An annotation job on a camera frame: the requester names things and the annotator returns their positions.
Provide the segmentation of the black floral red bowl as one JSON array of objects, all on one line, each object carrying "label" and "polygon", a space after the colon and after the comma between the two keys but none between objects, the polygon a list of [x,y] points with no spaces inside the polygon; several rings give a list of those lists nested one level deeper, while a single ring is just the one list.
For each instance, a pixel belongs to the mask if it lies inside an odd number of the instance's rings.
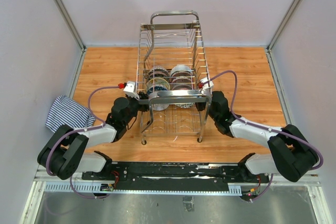
[{"label": "black floral red bowl", "polygon": [[190,109],[195,105],[195,103],[176,103],[174,105],[180,109]]}]

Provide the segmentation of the striped line pattern bowl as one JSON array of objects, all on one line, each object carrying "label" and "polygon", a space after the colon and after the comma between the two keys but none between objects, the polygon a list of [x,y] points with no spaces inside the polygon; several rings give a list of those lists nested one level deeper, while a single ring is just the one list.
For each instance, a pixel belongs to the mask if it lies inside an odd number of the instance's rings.
[{"label": "striped line pattern bowl", "polygon": [[152,104],[152,109],[154,111],[163,111],[167,109],[170,105],[169,104]]}]

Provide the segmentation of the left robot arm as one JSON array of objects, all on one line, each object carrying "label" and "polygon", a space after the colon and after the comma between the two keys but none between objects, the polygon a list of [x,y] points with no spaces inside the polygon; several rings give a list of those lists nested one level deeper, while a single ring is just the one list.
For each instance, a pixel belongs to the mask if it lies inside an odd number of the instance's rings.
[{"label": "left robot arm", "polygon": [[149,109],[142,103],[147,98],[144,92],[136,97],[117,98],[100,125],[72,127],[68,122],[62,122],[38,154],[37,163],[46,169],[48,175],[61,180],[71,178],[74,173],[86,172],[93,172],[102,180],[108,179],[112,175],[112,159],[100,151],[86,154],[85,150],[120,140],[138,112]]}]

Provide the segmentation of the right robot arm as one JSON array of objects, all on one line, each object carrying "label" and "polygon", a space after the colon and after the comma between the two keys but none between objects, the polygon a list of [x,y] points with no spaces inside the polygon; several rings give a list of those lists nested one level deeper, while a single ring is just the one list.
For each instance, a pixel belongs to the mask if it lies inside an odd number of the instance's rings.
[{"label": "right robot arm", "polygon": [[270,154],[250,153],[238,162],[238,177],[242,181],[250,182],[261,174],[280,174],[290,182],[297,182],[323,165],[321,153],[296,126],[274,127],[250,121],[229,108],[221,91],[200,93],[206,101],[196,103],[198,111],[206,110],[221,134],[243,138],[270,150]]}]

